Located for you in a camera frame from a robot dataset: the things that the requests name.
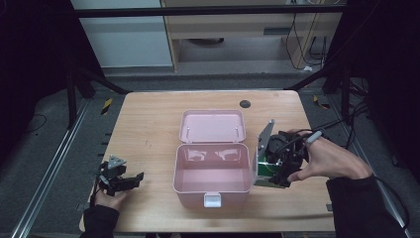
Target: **white latch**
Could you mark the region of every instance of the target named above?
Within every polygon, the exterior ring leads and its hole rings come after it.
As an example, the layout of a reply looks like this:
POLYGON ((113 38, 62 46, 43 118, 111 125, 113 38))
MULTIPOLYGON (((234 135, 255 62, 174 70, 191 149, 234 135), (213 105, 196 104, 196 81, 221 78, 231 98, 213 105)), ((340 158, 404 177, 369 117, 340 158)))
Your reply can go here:
POLYGON ((222 207, 222 195, 216 191, 204 194, 204 207, 222 207))

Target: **tabletop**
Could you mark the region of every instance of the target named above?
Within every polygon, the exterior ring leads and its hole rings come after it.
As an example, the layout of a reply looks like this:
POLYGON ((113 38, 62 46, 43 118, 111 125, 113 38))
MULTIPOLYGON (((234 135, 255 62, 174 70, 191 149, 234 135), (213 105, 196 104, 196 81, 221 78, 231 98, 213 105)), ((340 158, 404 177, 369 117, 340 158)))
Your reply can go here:
POLYGON ((242 207, 186 208, 173 189, 176 150, 182 144, 182 114, 193 109, 241 110, 246 139, 256 151, 258 135, 270 119, 272 133, 310 128, 299 95, 285 90, 163 91, 129 93, 104 160, 127 160, 124 178, 145 178, 121 208, 119 232, 278 232, 333 231, 326 178, 309 178, 288 188, 253 186, 242 207), (240 102, 248 100, 249 108, 240 102))

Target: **human hand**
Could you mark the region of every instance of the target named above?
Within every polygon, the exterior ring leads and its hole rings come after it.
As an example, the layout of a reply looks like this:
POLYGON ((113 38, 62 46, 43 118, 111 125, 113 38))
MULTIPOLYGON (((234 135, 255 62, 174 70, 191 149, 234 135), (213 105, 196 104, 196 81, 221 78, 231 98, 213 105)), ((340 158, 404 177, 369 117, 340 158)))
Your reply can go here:
MULTIPOLYGON (((310 132, 299 132, 300 135, 307 133, 310 132)), ((290 175, 287 178, 289 182, 310 177, 364 179, 372 175, 370 166, 361 158, 325 138, 320 137, 313 143, 306 143, 306 148, 309 163, 302 171, 290 175)))
POLYGON ((127 194, 127 191, 121 191, 115 193, 115 196, 110 196, 105 194, 102 190, 99 190, 98 193, 96 193, 95 205, 103 205, 119 210, 124 199, 127 197, 127 194))

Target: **wall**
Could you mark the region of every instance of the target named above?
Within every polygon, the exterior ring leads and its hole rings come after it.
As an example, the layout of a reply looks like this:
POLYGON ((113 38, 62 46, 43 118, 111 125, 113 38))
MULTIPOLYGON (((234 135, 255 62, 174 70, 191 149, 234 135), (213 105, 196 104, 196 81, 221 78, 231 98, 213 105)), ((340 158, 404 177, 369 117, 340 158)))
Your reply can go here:
MULTIPOLYGON (((158 0, 71 0, 75 9, 160 7, 158 0)), ((80 22, 101 66, 172 66, 162 17, 85 18, 80 22)))

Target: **pink plastic box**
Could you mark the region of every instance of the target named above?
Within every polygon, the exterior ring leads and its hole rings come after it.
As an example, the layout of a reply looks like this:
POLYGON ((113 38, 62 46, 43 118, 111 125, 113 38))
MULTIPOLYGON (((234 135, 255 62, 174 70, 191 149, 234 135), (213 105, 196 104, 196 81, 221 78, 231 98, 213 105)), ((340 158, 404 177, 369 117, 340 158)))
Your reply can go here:
POLYGON ((243 205, 253 180, 242 112, 186 111, 179 137, 173 188, 182 205, 243 205))

